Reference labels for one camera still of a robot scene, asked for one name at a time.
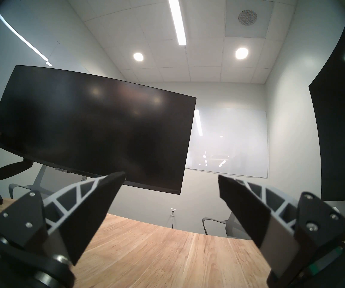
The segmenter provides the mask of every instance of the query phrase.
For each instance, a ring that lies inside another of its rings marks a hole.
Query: recessed ceiling light
[[[143,55],[139,52],[134,54],[134,59],[138,62],[143,61]]]
[[[235,52],[235,57],[239,60],[245,59],[247,57],[247,55],[249,54],[249,51],[247,50],[247,48],[239,48],[236,52]]]

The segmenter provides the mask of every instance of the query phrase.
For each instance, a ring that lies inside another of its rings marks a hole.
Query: chair backrest
[[[251,239],[232,212],[226,222],[226,235],[238,239]]]

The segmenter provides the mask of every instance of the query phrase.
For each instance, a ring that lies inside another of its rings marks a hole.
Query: whiteboard
[[[52,64],[52,68],[89,73],[21,0],[5,0],[3,18]],[[48,67],[46,61],[0,20],[0,100],[15,65]]]
[[[197,108],[186,168],[267,178],[266,112],[253,109]]]

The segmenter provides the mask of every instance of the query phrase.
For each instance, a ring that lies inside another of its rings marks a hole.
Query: ceiling speaker
[[[246,9],[238,15],[238,20],[242,25],[249,26],[257,21],[257,14],[253,10]]]

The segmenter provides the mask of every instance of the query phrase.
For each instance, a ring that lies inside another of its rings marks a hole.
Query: gray chair
[[[22,186],[22,185],[18,185],[18,184],[10,184],[8,186],[8,191],[10,192],[10,198],[12,199],[12,192],[15,189],[15,187],[21,187],[21,188],[25,188],[28,190],[37,190],[39,192],[41,192],[42,194],[48,195],[50,196],[51,194],[53,194],[54,192],[47,190],[45,188],[42,188],[40,186],[40,183],[42,182],[43,179],[43,175],[45,174],[47,166],[42,165],[42,167],[39,170],[38,175],[36,176],[36,179],[34,180],[34,184],[33,185],[27,185],[27,186]]]
[[[222,224],[226,224],[226,235],[227,237],[231,239],[244,239],[244,240],[250,240],[251,237],[246,233],[246,231],[243,229],[242,225],[239,223],[238,219],[235,218],[234,214],[231,212],[229,219],[224,221],[219,221],[212,218],[203,218],[202,224],[204,233],[207,235],[206,228],[204,226],[204,221],[206,220],[212,220],[215,222],[219,222]]]
[[[42,195],[42,198],[46,198],[58,190],[76,182],[80,182],[81,180],[86,180],[86,177],[82,177],[81,175],[74,173],[57,171],[55,168],[42,165],[33,185],[22,186],[18,184],[10,184],[8,186],[8,191],[10,192],[11,198],[13,197],[13,190],[16,187],[25,188],[30,191],[39,191]]]

